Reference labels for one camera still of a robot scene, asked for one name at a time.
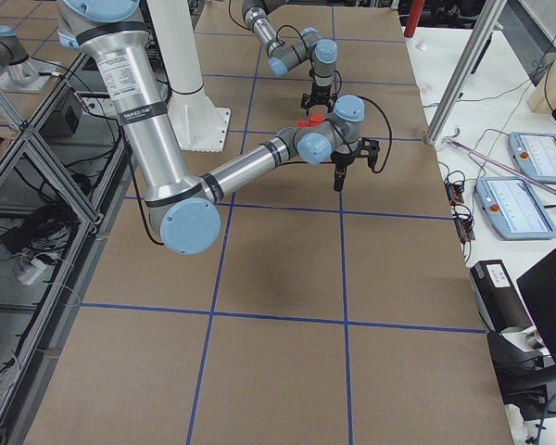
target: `white table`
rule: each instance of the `white table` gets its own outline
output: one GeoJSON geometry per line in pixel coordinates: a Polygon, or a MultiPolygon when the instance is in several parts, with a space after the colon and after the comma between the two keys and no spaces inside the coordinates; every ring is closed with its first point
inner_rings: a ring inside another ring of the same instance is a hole
{"type": "MultiPolygon", "coordinates": [[[[407,40],[411,63],[425,106],[440,100],[469,35],[470,31],[466,30],[419,28],[414,37],[407,40]]],[[[556,122],[551,115],[534,114],[529,110],[526,99],[533,92],[534,87],[528,79],[527,73],[512,52],[502,32],[495,32],[492,44],[480,67],[464,85],[461,99],[493,97],[511,90],[517,85],[523,85],[494,100],[458,102],[441,138],[455,134],[459,129],[460,134],[457,136],[457,140],[466,146],[475,147],[486,128],[502,130],[505,133],[556,134],[556,122]]],[[[428,121],[432,119],[435,110],[436,107],[424,109],[428,121]]],[[[479,167],[469,160],[465,151],[442,144],[441,138],[436,143],[438,159],[452,170],[461,170],[468,179],[475,178],[479,167]]],[[[490,150],[492,158],[512,166],[516,170],[508,147],[508,136],[487,132],[477,148],[485,154],[490,150]]],[[[441,172],[443,176],[447,175],[445,168],[442,168],[441,172]]],[[[486,175],[506,176],[508,173],[488,164],[486,165],[486,175]]],[[[456,175],[451,179],[459,178],[460,176],[456,175]]],[[[472,253],[467,261],[468,267],[481,260],[501,259],[514,281],[556,247],[556,238],[548,241],[502,240],[491,229],[484,212],[474,205],[473,191],[474,181],[468,181],[463,196],[475,218],[475,241],[471,245],[472,253]]],[[[556,203],[556,197],[553,195],[539,188],[536,188],[536,193],[544,205],[556,203]]],[[[548,210],[548,213],[556,224],[556,209],[548,210]]],[[[532,436],[537,433],[535,423],[526,423],[529,434],[532,436]]],[[[556,445],[556,419],[547,420],[545,426],[548,429],[544,431],[541,443],[556,445]]]]}

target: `robotic arm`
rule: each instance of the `robotic arm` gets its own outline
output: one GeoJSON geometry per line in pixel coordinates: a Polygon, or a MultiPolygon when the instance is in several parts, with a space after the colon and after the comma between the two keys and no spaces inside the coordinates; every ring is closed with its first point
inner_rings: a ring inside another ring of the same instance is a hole
{"type": "Polygon", "coordinates": [[[148,32],[138,1],[57,0],[64,45],[78,46],[97,67],[132,144],[148,191],[150,223],[175,252],[202,252],[216,240],[221,218],[213,206],[241,186],[295,156],[311,164],[354,150],[364,104],[343,96],[312,128],[286,128],[202,177],[191,174],[145,53],[148,32]]]}
{"type": "Polygon", "coordinates": [[[334,109],[337,94],[332,94],[334,83],[337,45],[333,40],[323,39],[314,28],[305,28],[300,40],[286,46],[268,21],[268,14],[285,5],[287,0],[245,0],[243,2],[243,22],[264,45],[270,58],[268,63],[276,77],[282,77],[306,60],[310,61],[311,93],[303,94],[301,108],[309,114],[315,105],[325,105],[329,112],[334,109]]]}
{"type": "Polygon", "coordinates": [[[12,82],[26,85],[39,78],[29,54],[17,35],[7,26],[0,25],[0,73],[6,69],[12,82]]]}

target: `red pole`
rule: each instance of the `red pole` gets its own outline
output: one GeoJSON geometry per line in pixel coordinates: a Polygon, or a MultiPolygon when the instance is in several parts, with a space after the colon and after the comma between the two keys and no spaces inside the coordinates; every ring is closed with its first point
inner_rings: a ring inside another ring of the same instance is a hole
{"type": "Polygon", "coordinates": [[[418,21],[423,13],[424,2],[426,0],[414,0],[411,2],[410,15],[408,16],[408,21],[406,22],[406,31],[404,32],[404,37],[411,38],[414,36],[414,31],[418,26],[418,21]]]}

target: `black box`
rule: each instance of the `black box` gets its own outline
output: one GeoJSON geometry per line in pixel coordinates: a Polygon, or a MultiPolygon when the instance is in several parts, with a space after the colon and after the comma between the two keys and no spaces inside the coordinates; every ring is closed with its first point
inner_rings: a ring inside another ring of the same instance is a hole
{"type": "Polygon", "coordinates": [[[522,331],[532,326],[529,315],[501,260],[479,261],[470,269],[480,312],[490,328],[522,331]]]}

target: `red object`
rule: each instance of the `red object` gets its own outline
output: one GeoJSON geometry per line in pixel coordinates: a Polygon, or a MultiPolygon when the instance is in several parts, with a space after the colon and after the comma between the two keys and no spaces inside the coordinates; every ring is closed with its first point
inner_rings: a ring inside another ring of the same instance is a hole
{"type": "Polygon", "coordinates": [[[404,37],[411,38],[414,36],[416,27],[418,26],[418,21],[423,13],[424,2],[426,0],[414,0],[411,2],[410,15],[408,16],[408,21],[406,22],[406,31],[404,31],[404,37]]]}
{"type": "Polygon", "coordinates": [[[313,113],[308,121],[298,121],[297,127],[298,128],[305,128],[305,127],[316,127],[320,123],[325,121],[325,117],[321,113],[313,113]]]}

